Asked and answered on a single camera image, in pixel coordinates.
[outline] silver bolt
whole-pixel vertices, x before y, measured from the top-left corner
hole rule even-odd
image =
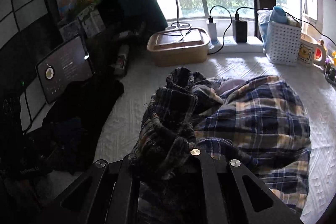
[[[96,166],[98,168],[103,168],[106,165],[106,161],[105,160],[97,160],[96,161]]]
[[[200,153],[201,153],[200,150],[196,148],[190,151],[190,154],[194,156],[198,156]]]
[[[233,160],[230,160],[230,164],[234,167],[239,167],[240,166],[240,161],[236,160],[236,159],[233,159]]]

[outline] power strip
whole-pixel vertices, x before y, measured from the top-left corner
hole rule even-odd
[[[223,37],[218,37],[217,43],[212,43],[214,46],[209,53],[216,52],[223,45]],[[246,43],[237,43],[233,37],[225,37],[224,47],[218,53],[238,53],[238,52],[254,52],[262,53],[264,43],[257,37],[247,37]]]

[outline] charger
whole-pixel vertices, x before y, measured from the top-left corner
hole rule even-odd
[[[232,21],[232,35],[237,43],[247,42],[247,21],[239,20],[238,13],[235,13],[235,19]]]

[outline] white perforated basket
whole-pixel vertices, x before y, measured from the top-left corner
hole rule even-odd
[[[301,28],[270,21],[265,53],[270,62],[295,66],[300,48]]]

